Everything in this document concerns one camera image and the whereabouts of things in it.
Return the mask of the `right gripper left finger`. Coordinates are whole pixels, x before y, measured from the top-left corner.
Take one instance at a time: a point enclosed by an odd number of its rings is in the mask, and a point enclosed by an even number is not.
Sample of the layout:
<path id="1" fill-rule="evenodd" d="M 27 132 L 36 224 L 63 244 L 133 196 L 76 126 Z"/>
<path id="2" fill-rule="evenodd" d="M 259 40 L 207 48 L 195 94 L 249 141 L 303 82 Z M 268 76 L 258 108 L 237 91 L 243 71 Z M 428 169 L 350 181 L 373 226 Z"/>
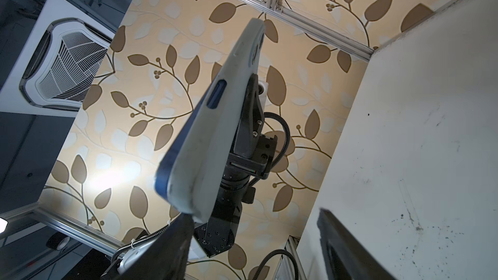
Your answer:
<path id="1" fill-rule="evenodd" d="M 184 279 L 194 232 L 191 215 L 119 248 L 101 279 Z"/>

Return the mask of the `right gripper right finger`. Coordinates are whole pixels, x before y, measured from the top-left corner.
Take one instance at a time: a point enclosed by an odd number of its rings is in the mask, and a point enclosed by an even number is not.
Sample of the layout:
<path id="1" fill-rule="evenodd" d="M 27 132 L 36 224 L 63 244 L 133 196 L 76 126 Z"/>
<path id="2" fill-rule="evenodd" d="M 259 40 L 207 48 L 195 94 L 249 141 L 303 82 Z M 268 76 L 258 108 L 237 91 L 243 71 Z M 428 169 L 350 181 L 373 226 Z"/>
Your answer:
<path id="1" fill-rule="evenodd" d="M 317 226 L 329 279 L 393 279 L 329 210 L 320 209 Z"/>

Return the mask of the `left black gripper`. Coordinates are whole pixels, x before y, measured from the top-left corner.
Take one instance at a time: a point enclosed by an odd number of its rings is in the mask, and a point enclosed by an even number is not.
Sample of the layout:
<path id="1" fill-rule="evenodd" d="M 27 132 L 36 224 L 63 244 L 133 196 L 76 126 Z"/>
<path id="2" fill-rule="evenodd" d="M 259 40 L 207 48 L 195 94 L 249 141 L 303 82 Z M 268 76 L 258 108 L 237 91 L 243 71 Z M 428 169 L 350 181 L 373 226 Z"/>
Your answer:
<path id="1" fill-rule="evenodd" d="M 223 178 L 253 176 L 267 179 L 278 146 L 277 137 L 259 136 L 263 108 L 258 97 L 258 76 L 249 78 L 232 151 L 228 156 Z"/>

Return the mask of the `light blue phone case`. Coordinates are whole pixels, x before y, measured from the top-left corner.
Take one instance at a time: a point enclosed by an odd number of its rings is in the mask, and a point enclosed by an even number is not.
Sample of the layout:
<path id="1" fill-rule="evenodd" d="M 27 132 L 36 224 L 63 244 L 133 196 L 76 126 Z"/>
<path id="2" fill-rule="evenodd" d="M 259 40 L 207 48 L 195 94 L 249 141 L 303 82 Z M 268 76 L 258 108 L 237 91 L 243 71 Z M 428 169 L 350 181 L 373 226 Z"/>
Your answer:
<path id="1" fill-rule="evenodd" d="M 258 65 L 265 25 L 252 18 L 156 171 L 155 190 L 173 207 L 206 223 L 215 206 L 238 128 L 243 141 L 257 140 L 244 115 L 260 107 Z"/>

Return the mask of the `black smartphone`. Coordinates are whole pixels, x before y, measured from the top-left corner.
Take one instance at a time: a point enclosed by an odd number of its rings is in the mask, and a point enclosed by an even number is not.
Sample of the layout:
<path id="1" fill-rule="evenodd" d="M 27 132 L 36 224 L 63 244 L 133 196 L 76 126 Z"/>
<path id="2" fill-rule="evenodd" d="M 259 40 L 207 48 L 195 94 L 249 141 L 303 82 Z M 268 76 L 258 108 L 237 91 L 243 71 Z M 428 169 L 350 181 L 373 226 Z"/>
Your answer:
<path id="1" fill-rule="evenodd" d="M 184 213 L 215 198 L 237 128 L 242 99 L 226 79 L 214 82 L 156 173 L 156 192 Z"/>

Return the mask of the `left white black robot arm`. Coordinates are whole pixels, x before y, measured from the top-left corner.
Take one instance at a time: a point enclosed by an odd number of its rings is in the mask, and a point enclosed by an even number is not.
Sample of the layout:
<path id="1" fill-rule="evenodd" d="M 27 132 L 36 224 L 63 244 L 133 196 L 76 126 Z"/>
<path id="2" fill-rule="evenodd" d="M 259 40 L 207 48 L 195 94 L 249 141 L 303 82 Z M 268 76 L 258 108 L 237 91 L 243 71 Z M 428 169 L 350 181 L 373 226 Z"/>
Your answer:
<path id="1" fill-rule="evenodd" d="M 284 157 L 283 144 L 262 129 L 267 118 L 257 75 L 217 76 L 156 171 L 155 190 L 179 216 L 158 232 L 120 248 L 104 279 L 183 279 L 191 258 L 213 257 L 235 243 L 242 205 L 255 184 Z"/>

